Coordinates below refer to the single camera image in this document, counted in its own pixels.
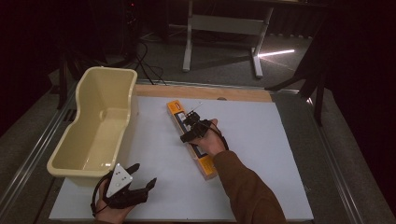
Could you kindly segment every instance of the hand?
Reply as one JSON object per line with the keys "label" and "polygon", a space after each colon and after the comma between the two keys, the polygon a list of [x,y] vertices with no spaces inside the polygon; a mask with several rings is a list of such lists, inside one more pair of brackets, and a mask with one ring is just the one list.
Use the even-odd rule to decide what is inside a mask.
{"label": "hand", "polygon": [[95,219],[99,221],[110,222],[114,224],[121,224],[129,212],[134,208],[134,206],[130,206],[123,209],[113,209],[107,206],[107,204],[103,201],[103,192],[105,191],[105,184],[108,181],[105,180],[99,187],[99,200],[96,202],[96,212],[100,211],[96,214]]}
{"label": "hand", "polygon": [[[212,119],[210,121],[212,121],[210,127],[214,130],[217,130],[218,120]],[[203,138],[195,138],[194,140],[190,141],[190,143],[197,145],[211,157],[215,157],[218,153],[225,151],[225,146],[222,143],[220,137],[210,129],[207,130]]]}

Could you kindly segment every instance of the person's right hand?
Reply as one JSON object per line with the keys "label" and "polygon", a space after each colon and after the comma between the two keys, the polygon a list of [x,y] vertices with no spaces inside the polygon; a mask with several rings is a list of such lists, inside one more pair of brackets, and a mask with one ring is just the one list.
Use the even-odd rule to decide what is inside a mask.
{"label": "person's right hand", "polygon": [[[212,121],[210,127],[214,130],[217,130],[218,120],[212,119],[210,121]],[[194,140],[190,141],[190,143],[197,145],[211,157],[215,157],[218,153],[225,151],[225,146],[222,143],[220,137],[210,129],[207,130],[204,137],[195,138]]]}

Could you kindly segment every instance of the person's left hand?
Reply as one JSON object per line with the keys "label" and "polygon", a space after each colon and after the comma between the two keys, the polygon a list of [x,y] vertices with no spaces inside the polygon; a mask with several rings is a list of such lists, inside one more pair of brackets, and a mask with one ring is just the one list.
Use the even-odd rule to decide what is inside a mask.
{"label": "person's left hand", "polygon": [[113,209],[107,206],[107,204],[103,201],[103,192],[105,191],[105,184],[108,181],[105,180],[99,187],[99,200],[96,202],[96,212],[100,211],[96,214],[95,219],[99,221],[110,222],[114,224],[121,224],[129,212],[134,208],[134,206],[130,206],[123,209]]}

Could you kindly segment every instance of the white tag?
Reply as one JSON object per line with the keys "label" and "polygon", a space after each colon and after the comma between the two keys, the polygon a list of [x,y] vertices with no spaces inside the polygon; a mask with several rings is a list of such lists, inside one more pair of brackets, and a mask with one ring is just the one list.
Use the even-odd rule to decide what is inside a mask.
{"label": "white tag", "polygon": [[111,177],[110,185],[107,190],[107,198],[113,196],[115,193],[119,192],[120,189],[127,186],[132,182],[132,177],[126,172],[126,170],[117,163],[114,169],[113,176]]}

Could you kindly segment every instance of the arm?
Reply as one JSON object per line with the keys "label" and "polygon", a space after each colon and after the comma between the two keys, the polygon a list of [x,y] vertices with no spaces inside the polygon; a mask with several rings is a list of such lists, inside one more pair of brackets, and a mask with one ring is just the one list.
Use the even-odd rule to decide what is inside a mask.
{"label": "arm", "polygon": [[113,224],[113,223],[111,223],[111,222],[105,222],[105,221],[99,221],[99,220],[95,220],[95,221],[93,222],[93,224]]}
{"label": "arm", "polygon": [[[212,122],[216,130],[218,121]],[[275,194],[235,153],[225,150],[217,134],[208,130],[205,137],[191,142],[212,156],[238,223],[287,223]]]}

